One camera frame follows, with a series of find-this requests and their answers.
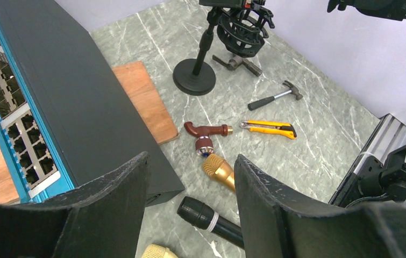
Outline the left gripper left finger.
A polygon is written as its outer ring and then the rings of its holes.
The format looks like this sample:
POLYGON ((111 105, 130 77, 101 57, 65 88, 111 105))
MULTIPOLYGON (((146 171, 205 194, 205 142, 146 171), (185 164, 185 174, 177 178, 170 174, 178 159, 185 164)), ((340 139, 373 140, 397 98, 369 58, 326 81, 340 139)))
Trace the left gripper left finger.
POLYGON ((0 257, 134 257, 149 178, 142 152, 44 202, 0 204, 0 257))

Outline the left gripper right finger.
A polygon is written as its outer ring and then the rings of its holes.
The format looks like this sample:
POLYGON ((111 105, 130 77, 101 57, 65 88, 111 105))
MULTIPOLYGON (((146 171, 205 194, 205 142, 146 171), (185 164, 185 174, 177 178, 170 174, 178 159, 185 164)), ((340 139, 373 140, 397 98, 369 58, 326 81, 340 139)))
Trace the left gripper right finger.
POLYGON ((278 181, 243 155, 234 172, 247 257, 406 257, 406 203, 333 206, 278 181))

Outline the light gold microphone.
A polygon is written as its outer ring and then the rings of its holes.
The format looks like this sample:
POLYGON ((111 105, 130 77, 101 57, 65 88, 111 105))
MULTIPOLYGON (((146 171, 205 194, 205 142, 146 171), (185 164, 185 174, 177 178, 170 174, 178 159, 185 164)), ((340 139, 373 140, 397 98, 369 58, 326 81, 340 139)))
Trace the light gold microphone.
POLYGON ((177 258, 177 255, 167 247, 150 244, 146 247, 141 258, 177 258))

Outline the black microphone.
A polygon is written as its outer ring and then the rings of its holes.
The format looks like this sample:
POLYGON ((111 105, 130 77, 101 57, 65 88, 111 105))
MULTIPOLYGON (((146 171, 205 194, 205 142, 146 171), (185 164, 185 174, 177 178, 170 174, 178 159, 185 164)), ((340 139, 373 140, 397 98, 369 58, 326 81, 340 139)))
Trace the black microphone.
POLYGON ((185 196, 176 212, 183 220, 244 249, 241 227, 222 217, 204 202, 185 196))

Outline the dark gold microphone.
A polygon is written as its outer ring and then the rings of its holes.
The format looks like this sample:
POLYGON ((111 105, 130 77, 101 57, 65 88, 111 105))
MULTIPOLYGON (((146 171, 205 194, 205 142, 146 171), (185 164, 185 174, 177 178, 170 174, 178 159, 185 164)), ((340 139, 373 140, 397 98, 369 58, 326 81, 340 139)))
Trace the dark gold microphone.
POLYGON ((234 181, 234 169, 222 157, 216 154, 210 154, 202 164, 204 172, 213 180, 232 192, 236 192, 234 181))

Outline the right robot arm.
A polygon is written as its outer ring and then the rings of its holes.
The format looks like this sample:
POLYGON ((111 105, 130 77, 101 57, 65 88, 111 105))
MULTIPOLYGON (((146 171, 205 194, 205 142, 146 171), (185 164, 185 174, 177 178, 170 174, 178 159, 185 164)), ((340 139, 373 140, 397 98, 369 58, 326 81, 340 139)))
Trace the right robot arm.
MULTIPOLYGON (((363 15, 402 21, 406 19, 406 1, 329 1, 327 12, 355 7, 363 15)), ((384 161, 374 155, 385 146, 385 136, 400 135, 403 128, 392 115, 384 116, 357 159, 332 195, 329 203, 351 207, 367 202, 404 202, 406 200, 406 145, 393 150, 387 146, 384 161)))

